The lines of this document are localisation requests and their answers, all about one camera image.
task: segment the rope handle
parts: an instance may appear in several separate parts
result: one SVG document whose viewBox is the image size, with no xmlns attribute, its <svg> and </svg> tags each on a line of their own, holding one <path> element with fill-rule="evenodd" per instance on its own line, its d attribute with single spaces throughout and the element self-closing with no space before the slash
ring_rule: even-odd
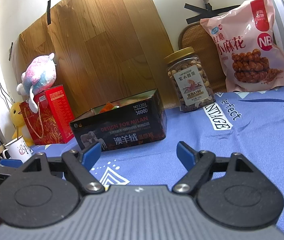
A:
<svg viewBox="0 0 284 240">
<path fill-rule="evenodd" d="M 43 136 L 44 136 L 44 129 L 43 129 L 43 124 L 42 124 L 42 119 L 41 119 L 41 113 L 40 113 L 40 102 L 37 103 L 37 108 L 38 108 L 38 117 L 40 118 L 40 124 L 41 124 L 41 127 L 42 127 L 42 136 L 38 135 L 37 132 L 34 130 L 34 128 L 32 127 L 32 125 L 30 124 L 29 122 L 29 118 L 27 117 L 27 114 L 26 114 L 26 108 L 24 108 L 24 113 L 25 113 L 25 116 L 26 116 L 26 120 L 27 122 L 29 123 L 29 126 L 31 127 L 32 131 L 37 135 L 38 138 L 42 139 Z"/>
</svg>

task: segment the red box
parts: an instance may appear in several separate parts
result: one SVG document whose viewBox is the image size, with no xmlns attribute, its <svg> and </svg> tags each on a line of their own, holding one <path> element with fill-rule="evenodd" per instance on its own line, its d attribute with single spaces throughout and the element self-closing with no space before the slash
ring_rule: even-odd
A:
<svg viewBox="0 0 284 240">
<path fill-rule="evenodd" d="M 39 106 L 37 114 L 25 101 L 20 108 L 35 145 L 67 143 L 74 137 L 69 126 L 74 115 L 62 85 L 39 93 L 34 101 Z"/>
</svg>

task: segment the blue tablecloth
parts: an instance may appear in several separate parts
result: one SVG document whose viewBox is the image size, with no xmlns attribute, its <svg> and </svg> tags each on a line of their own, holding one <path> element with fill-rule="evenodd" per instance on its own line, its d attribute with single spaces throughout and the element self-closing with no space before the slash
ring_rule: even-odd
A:
<svg viewBox="0 0 284 240">
<path fill-rule="evenodd" d="M 186 173 L 176 156 L 177 143 L 185 141 L 195 150 L 209 150 L 217 156 L 242 152 L 284 195 L 284 87 L 217 93 L 216 105 L 206 111 L 182 113 L 175 108 L 166 114 L 164 140 L 104 152 L 91 173 L 104 185 L 166 184 L 171 188 Z M 59 156 L 71 148 L 79 149 L 75 139 L 33 150 Z M 277 225 L 284 231 L 284 210 Z"/>
</svg>

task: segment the yellow duck plush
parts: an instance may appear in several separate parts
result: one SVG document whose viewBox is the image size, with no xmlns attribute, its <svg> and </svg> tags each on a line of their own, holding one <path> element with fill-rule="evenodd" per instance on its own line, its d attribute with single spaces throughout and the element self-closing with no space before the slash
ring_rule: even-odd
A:
<svg viewBox="0 0 284 240">
<path fill-rule="evenodd" d="M 10 116 L 12 119 L 13 124 L 16 127 L 15 133 L 12 136 L 12 139 L 17 138 L 17 133 L 19 136 L 23 135 L 23 139 L 26 142 L 26 145 L 30 147 L 34 144 L 31 135 L 29 134 L 29 130 L 27 129 L 27 126 L 25 124 L 21 109 L 20 109 L 20 103 L 14 103 L 10 109 Z"/>
</svg>

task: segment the white mug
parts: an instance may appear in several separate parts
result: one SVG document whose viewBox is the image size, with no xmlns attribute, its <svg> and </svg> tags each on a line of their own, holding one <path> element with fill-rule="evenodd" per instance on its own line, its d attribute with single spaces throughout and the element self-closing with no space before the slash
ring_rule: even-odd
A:
<svg viewBox="0 0 284 240">
<path fill-rule="evenodd" d="M 31 151 L 27 147 L 23 136 L 15 138 L 9 143 L 5 144 L 5 150 L 2 152 L 3 158 L 6 159 L 5 152 L 8 151 L 11 159 L 21 160 L 23 163 L 32 157 Z"/>
</svg>

